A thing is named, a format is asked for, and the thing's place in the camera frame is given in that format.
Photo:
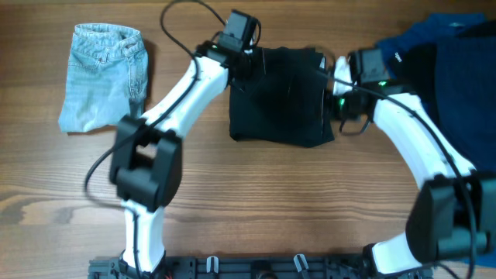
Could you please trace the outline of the black shorts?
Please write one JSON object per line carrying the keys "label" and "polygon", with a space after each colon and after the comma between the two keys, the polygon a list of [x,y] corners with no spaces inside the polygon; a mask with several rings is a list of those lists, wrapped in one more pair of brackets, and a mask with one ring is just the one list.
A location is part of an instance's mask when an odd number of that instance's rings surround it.
{"label": "black shorts", "polygon": [[326,57],[314,48],[257,48],[249,77],[232,82],[229,135],[315,147],[335,139],[330,126]]}

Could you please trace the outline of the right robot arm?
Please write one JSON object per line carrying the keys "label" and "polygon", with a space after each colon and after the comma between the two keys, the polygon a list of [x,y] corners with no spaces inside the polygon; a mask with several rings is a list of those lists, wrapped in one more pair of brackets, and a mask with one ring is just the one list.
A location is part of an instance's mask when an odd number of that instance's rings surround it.
{"label": "right robot arm", "polygon": [[390,278],[495,250],[495,176],[479,172],[449,143],[409,84],[393,80],[379,49],[335,60],[329,77],[343,122],[366,116],[408,165],[419,193],[404,232],[363,250],[362,271]]}

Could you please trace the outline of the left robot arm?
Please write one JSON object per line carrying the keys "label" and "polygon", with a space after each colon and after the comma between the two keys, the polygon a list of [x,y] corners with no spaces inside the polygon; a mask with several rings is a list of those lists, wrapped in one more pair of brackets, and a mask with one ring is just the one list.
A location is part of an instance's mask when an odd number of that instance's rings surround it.
{"label": "left robot arm", "polygon": [[258,19],[232,10],[216,40],[191,53],[191,63],[166,97],[138,119],[118,124],[109,179],[126,217],[126,248],[110,273],[164,278],[164,209],[181,184],[183,141],[208,104],[237,76],[251,71],[261,35]]}

